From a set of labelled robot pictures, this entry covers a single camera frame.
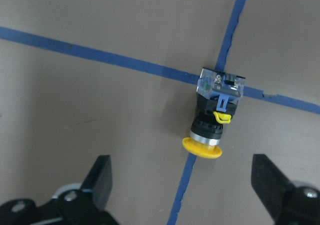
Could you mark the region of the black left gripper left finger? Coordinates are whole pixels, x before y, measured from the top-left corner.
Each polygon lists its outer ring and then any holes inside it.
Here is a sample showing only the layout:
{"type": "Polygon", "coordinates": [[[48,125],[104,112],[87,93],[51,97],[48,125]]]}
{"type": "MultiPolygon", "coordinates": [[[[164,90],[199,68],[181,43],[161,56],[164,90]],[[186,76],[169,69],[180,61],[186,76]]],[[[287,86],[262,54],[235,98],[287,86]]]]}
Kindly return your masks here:
{"type": "Polygon", "coordinates": [[[81,191],[91,194],[95,207],[103,211],[113,186],[110,155],[99,155],[81,185],[81,191]]]}

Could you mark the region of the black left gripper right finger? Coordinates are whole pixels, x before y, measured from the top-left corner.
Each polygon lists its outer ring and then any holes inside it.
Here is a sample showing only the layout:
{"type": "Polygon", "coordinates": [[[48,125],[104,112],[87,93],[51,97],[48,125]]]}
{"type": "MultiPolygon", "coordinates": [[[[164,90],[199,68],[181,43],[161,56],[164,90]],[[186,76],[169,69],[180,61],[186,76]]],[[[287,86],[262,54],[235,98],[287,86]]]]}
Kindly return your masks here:
{"type": "Polygon", "coordinates": [[[250,181],[271,218],[279,219],[295,185],[265,154],[252,156],[250,181]]]}

